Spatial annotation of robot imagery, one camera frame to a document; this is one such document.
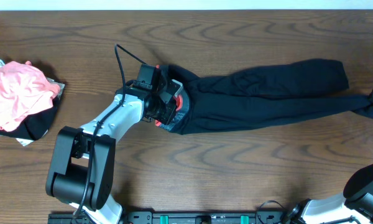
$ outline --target black cloth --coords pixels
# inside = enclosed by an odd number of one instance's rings
[[[17,129],[9,132],[0,130],[0,135],[34,141],[39,140],[51,127],[58,110],[59,102],[60,100],[56,97],[53,100],[52,108],[37,114],[28,115]]]
[[[176,65],[161,68],[182,82],[190,97],[190,109],[170,130],[173,133],[257,129],[345,111],[373,118],[366,95],[327,96],[349,88],[343,64],[335,60],[312,59],[204,78]]]

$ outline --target pink fabric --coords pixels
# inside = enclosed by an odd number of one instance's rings
[[[30,62],[0,68],[0,130],[13,131],[30,114],[52,107],[60,87]]]

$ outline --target white background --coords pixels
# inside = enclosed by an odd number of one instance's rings
[[[373,9],[373,0],[0,0],[0,10]]]

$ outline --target wood grain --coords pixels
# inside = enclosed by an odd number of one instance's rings
[[[45,223],[52,211],[72,211],[44,190],[55,138],[112,101],[121,86],[115,43],[153,65],[176,63],[202,77],[336,59],[351,91],[373,88],[373,11],[0,12],[0,57],[31,60],[67,84],[43,139],[22,147],[0,137],[0,223]],[[139,64],[122,61],[126,79],[135,78]],[[139,123],[117,145],[112,193],[126,207],[253,210],[270,199],[292,205],[329,197],[371,163],[373,120],[351,112],[186,136]]]

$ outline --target green connector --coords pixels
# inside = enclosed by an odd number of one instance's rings
[[[168,224],[168,216],[162,215],[160,217],[160,224]]]
[[[249,224],[249,217],[247,215],[241,215],[241,224]]]

